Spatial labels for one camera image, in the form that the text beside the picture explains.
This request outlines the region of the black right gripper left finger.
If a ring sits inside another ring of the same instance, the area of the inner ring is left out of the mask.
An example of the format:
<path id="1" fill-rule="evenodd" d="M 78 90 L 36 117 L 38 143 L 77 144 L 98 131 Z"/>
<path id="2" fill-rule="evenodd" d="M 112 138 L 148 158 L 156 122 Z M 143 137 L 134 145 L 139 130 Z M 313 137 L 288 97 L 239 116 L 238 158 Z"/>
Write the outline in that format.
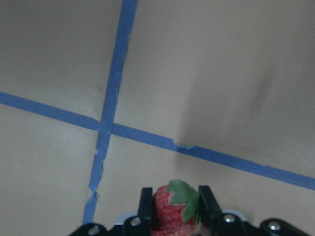
<path id="1" fill-rule="evenodd" d="M 88 223 L 71 233 L 72 236 L 151 236 L 152 235 L 153 189 L 141 190 L 136 214 L 128 214 L 111 229 L 98 223 Z"/>

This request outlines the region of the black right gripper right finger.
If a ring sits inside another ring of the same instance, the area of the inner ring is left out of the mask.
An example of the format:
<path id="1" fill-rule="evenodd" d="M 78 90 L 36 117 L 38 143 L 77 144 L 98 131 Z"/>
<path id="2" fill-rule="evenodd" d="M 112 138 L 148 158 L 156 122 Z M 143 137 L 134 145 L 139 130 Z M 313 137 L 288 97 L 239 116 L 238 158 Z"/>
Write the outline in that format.
<path id="1" fill-rule="evenodd" d="M 211 188 L 198 189 L 201 203 L 201 229 L 205 236 L 306 236 L 307 233 L 277 218 L 262 221 L 259 227 L 251 225 L 238 211 L 223 211 Z"/>

